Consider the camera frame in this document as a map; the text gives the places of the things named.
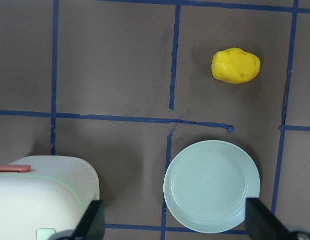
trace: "red handle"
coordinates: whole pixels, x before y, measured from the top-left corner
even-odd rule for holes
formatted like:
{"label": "red handle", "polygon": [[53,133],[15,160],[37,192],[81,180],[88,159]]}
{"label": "red handle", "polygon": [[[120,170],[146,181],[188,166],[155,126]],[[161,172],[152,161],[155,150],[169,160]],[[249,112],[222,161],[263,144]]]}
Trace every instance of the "red handle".
{"label": "red handle", "polygon": [[31,165],[0,165],[0,172],[19,172],[19,173],[27,173],[31,169]]}

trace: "round plate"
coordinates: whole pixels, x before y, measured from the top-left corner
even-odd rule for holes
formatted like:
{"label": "round plate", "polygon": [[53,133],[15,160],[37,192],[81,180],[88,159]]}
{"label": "round plate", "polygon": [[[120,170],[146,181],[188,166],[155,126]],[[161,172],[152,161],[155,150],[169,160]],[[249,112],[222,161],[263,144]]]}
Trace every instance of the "round plate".
{"label": "round plate", "polygon": [[173,216],[201,233],[220,233],[245,218],[245,200],[257,198],[256,165],[241,148],[207,140],[181,151],[164,179],[164,197]]}

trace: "green trim line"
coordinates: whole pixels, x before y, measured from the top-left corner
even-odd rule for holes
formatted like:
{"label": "green trim line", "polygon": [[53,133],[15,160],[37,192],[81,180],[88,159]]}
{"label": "green trim line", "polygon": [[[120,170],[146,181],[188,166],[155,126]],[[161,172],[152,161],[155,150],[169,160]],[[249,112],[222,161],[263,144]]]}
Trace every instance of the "green trim line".
{"label": "green trim line", "polygon": [[84,213],[84,205],[83,202],[79,196],[79,194],[77,193],[76,190],[74,190],[74,188],[68,184],[67,182],[61,180],[60,178],[54,177],[54,176],[48,176],[48,175],[39,175],[39,174],[26,174],[26,173],[18,173],[18,172],[0,172],[0,176],[18,176],[18,177],[29,177],[29,178],[40,178],[40,179],[50,179],[53,180],[55,182],[58,182],[60,184],[62,184],[63,186],[65,186],[66,188],[68,188],[68,190],[75,196],[79,207],[80,207],[80,211],[81,214]]}

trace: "yellow toy fruit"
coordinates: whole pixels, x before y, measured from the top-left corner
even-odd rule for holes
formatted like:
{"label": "yellow toy fruit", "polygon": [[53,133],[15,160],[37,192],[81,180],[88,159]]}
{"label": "yellow toy fruit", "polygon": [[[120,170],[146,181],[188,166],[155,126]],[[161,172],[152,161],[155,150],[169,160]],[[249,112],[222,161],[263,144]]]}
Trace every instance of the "yellow toy fruit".
{"label": "yellow toy fruit", "polygon": [[254,79],[259,68],[258,57],[236,47],[218,51],[211,63],[214,78],[229,84],[242,84]]}

